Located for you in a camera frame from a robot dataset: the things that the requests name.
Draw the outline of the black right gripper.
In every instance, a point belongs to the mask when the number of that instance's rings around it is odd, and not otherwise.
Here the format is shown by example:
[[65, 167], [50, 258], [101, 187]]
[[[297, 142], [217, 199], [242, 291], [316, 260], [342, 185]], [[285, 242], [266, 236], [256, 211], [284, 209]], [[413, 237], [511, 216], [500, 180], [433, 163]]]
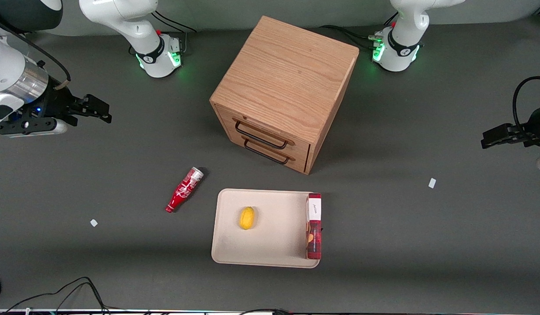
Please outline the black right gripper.
[[48, 84], [43, 94], [32, 102], [32, 108], [39, 117], [62, 120], [72, 127], [78, 126], [78, 116], [112, 122], [109, 105], [94, 95], [87, 94], [82, 99], [73, 96], [68, 87], [56, 90], [58, 80], [48, 77]]

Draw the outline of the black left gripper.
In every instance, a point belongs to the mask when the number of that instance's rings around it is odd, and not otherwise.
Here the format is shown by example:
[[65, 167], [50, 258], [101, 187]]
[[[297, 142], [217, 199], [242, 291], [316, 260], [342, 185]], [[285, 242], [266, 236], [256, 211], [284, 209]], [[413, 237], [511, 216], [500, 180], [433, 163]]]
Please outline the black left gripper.
[[540, 147], [540, 107], [533, 111], [526, 123], [519, 122], [517, 105], [513, 105], [514, 124], [504, 123], [485, 131], [480, 141], [482, 149], [496, 145], [522, 143], [524, 147]]

